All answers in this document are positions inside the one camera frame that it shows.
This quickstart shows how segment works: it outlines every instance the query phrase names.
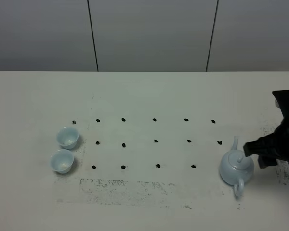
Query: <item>white table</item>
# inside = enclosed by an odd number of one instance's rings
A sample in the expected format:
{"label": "white table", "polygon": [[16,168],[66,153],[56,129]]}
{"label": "white table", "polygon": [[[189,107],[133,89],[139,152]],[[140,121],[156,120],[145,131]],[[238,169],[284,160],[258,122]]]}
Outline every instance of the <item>white table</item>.
{"label": "white table", "polygon": [[[289,72],[0,72],[0,231],[289,231],[287,164],[254,156],[240,200],[218,174],[234,135],[242,150],[279,125],[287,89]],[[81,139],[57,175],[64,126]]]}

